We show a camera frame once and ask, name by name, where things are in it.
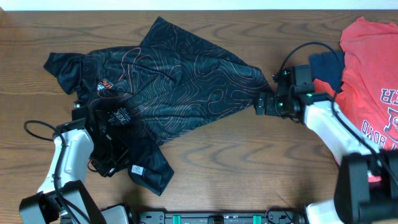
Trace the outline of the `black orange-patterned jersey shirt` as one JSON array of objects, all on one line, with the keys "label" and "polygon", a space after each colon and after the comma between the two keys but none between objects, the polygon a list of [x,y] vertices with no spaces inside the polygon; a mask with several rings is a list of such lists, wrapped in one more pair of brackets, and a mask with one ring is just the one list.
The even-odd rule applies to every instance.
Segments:
[{"label": "black orange-patterned jersey shirt", "polygon": [[270,86],[257,67],[158,18],[137,46],[51,53],[44,69],[66,94],[108,111],[132,181],[156,195],[174,170],[161,145],[254,104]]}]

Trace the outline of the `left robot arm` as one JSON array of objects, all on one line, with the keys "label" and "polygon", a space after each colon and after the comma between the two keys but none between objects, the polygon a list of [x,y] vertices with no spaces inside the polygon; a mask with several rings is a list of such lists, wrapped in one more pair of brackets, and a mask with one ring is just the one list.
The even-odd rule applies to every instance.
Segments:
[{"label": "left robot arm", "polygon": [[49,171],[37,193],[21,200],[23,223],[132,223],[123,204],[100,210],[85,187],[95,132],[89,111],[76,102],[72,120],[49,127],[55,145]]}]

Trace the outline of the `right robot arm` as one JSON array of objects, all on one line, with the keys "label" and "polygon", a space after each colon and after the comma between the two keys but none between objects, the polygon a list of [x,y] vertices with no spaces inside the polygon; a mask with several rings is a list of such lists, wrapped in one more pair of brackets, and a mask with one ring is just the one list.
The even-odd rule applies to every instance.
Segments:
[{"label": "right robot arm", "polygon": [[385,151],[341,112],[309,78],[275,76],[277,91],[263,91],[256,114],[279,116],[316,133],[340,168],[331,200],[307,205],[295,223],[372,223],[397,218],[397,151]]}]

